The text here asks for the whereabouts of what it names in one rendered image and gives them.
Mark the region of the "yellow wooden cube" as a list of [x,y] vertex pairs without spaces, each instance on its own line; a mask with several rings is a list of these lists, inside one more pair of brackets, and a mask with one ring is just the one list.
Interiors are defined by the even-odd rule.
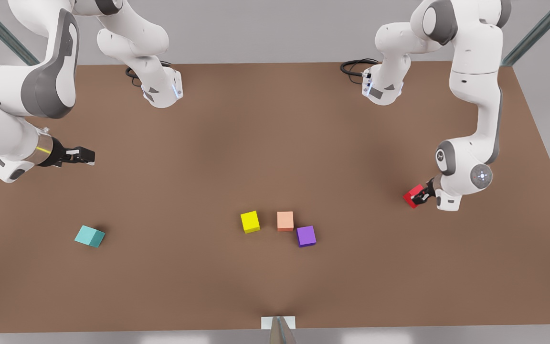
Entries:
[[243,231],[246,234],[253,233],[260,230],[257,211],[251,211],[249,213],[241,214],[241,219],[242,219]]

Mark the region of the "purple wooden cube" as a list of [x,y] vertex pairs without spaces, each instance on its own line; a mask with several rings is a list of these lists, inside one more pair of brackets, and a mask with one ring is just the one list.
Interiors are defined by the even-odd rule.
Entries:
[[315,229],[312,225],[297,228],[296,234],[299,247],[312,246],[317,243]]

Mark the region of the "red wooden cube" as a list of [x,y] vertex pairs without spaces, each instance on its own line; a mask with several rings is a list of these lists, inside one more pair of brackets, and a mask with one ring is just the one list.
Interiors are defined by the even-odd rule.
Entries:
[[425,188],[423,185],[419,184],[404,194],[404,200],[412,209],[415,209],[418,205],[425,203],[425,200],[423,199],[424,189]]

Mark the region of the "teal wooden cube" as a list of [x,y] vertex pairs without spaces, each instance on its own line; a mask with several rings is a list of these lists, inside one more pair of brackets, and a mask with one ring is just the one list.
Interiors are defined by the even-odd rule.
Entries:
[[83,225],[80,229],[76,237],[74,238],[74,241],[79,242],[81,244],[85,244],[90,247],[99,247],[102,240],[105,237],[105,233],[98,230],[91,228],[89,226]]

